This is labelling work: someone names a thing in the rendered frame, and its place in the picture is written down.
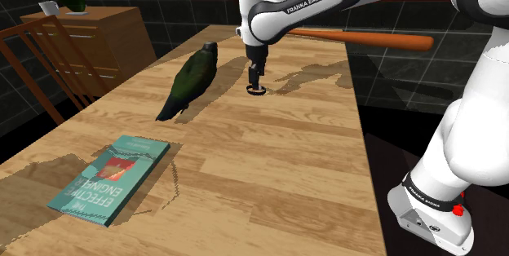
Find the green parrot figure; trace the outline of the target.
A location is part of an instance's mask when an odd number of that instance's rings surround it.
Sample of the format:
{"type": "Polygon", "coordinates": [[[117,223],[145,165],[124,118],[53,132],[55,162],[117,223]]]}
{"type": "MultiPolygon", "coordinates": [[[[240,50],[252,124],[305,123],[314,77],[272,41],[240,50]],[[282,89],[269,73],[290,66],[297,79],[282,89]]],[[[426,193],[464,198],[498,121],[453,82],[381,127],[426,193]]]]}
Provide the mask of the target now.
{"type": "Polygon", "coordinates": [[[157,121],[167,121],[186,110],[190,103],[203,95],[217,73],[218,44],[205,42],[191,55],[175,75],[170,94],[157,121]]]}

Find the orange baseball bat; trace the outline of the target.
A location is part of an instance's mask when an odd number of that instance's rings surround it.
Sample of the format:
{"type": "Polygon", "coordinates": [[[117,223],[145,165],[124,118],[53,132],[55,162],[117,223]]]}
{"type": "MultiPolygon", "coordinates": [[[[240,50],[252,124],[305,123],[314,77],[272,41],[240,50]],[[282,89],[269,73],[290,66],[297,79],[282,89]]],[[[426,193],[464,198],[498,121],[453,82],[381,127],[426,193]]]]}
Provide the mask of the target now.
{"type": "Polygon", "coordinates": [[[350,42],[367,46],[396,48],[407,51],[429,51],[434,38],[408,34],[343,32],[326,30],[292,29],[289,34],[323,38],[340,42],[350,42]]]}

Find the wooden chest of drawers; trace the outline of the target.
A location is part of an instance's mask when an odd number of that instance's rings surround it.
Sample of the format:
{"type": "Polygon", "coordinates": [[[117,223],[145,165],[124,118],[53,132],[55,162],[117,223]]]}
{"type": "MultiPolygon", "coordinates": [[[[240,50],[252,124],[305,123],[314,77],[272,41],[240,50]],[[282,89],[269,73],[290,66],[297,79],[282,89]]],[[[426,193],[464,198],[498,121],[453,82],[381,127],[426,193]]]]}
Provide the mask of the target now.
{"type": "Polygon", "coordinates": [[[52,23],[38,31],[44,45],[52,40],[60,53],[56,72],[75,93],[102,96],[157,60],[137,7],[97,7],[86,0],[48,0],[38,13],[23,15],[27,23],[55,13],[69,38],[52,23]]]}

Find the teal book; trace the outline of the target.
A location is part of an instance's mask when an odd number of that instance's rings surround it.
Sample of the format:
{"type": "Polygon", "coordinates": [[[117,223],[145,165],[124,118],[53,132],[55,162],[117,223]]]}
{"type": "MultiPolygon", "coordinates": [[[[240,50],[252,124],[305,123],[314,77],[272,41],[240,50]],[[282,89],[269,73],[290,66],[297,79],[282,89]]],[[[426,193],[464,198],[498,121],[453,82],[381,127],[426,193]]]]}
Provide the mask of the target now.
{"type": "Polygon", "coordinates": [[[166,142],[123,135],[47,207],[108,227],[169,149],[166,142]]]}

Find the wooden chair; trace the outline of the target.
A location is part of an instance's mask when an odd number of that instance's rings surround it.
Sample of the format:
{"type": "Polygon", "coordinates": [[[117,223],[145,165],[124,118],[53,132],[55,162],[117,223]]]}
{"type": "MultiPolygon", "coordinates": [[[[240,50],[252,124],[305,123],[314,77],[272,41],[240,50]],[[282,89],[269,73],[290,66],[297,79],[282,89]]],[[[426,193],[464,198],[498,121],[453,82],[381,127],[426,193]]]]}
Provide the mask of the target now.
{"type": "Polygon", "coordinates": [[[93,77],[93,79],[96,80],[98,86],[104,93],[108,93],[108,87],[100,75],[95,71],[91,62],[73,42],[72,38],[67,33],[64,26],[58,21],[56,16],[46,16],[38,20],[32,20],[28,23],[0,31],[0,52],[2,52],[5,59],[36,97],[38,102],[45,108],[52,120],[56,124],[60,125],[64,122],[64,118],[60,115],[53,103],[46,97],[38,84],[32,79],[10,47],[4,42],[5,38],[15,35],[18,36],[33,52],[53,79],[59,84],[65,94],[72,100],[77,109],[83,110],[85,107],[95,102],[95,97],[84,85],[81,79],[77,77],[75,70],[64,57],[62,50],[59,49],[59,47],[51,39],[49,33],[46,31],[46,24],[54,27],[57,30],[57,34],[68,43],[70,48],[81,60],[87,72],[93,77]]]}

